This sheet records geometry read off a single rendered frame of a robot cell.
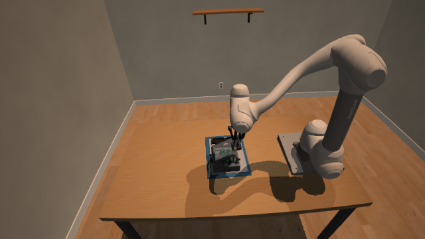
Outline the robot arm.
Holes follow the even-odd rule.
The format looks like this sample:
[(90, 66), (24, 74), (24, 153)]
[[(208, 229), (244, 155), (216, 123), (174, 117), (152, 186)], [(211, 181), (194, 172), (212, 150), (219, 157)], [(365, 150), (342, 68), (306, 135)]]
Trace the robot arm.
[(287, 73), (259, 102), (249, 102), (247, 86), (234, 85), (230, 93), (231, 126), (238, 133), (249, 132), (260, 115), (275, 105), (299, 79), (332, 66), (338, 67), (340, 90), (329, 124), (319, 119), (310, 121), (303, 129), (300, 142), (295, 141), (293, 145), (301, 161), (311, 160), (321, 177), (337, 178), (343, 171), (342, 143), (363, 95), (378, 88), (388, 73), (384, 60), (366, 46), (361, 35), (341, 37), (319, 49)]

